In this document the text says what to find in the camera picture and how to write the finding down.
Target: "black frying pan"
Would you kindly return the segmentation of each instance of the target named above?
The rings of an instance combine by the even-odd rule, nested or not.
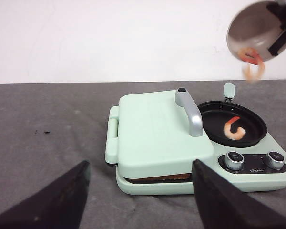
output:
[[[211,101],[198,106],[201,112],[204,130],[209,138],[219,144],[231,147],[249,147],[257,144],[267,133],[265,122],[254,112],[237,104]],[[246,130],[240,140],[231,140],[224,135],[224,125],[234,116],[240,119],[231,126],[231,132],[236,132],[240,126]]]

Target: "side handle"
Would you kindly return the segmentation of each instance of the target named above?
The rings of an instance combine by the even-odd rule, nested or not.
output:
[[[201,113],[192,99],[191,95],[184,87],[178,88],[175,94],[175,102],[178,106],[184,107],[189,119],[190,136],[199,137],[204,133]]]

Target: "mint green toy stove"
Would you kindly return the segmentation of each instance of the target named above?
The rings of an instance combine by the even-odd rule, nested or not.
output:
[[[232,84],[224,95],[232,100]],[[105,152],[119,188],[132,195],[193,194],[196,159],[244,192],[286,187],[286,152],[267,131],[250,146],[223,145],[203,129],[204,114],[184,88],[123,96],[110,110]]]

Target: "pink shrimp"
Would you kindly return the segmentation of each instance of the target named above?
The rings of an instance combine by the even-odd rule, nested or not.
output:
[[[258,65],[256,74],[251,73],[250,65],[243,69],[245,78],[252,83],[253,81],[260,80],[265,71],[263,59],[254,48],[242,48],[238,51],[238,56],[241,60]]]
[[[246,130],[243,129],[242,127],[238,127],[236,133],[231,132],[232,123],[236,122],[238,119],[240,119],[240,117],[235,116],[225,123],[224,134],[227,138],[232,140],[240,140],[244,137]]]

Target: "sandwich maker lid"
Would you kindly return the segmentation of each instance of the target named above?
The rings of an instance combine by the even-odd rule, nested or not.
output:
[[[125,95],[118,107],[117,159],[122,177],[137,179],[190,173],[192,161],[214,154],[205,131],[189,134],[186,111],[175,90]]]

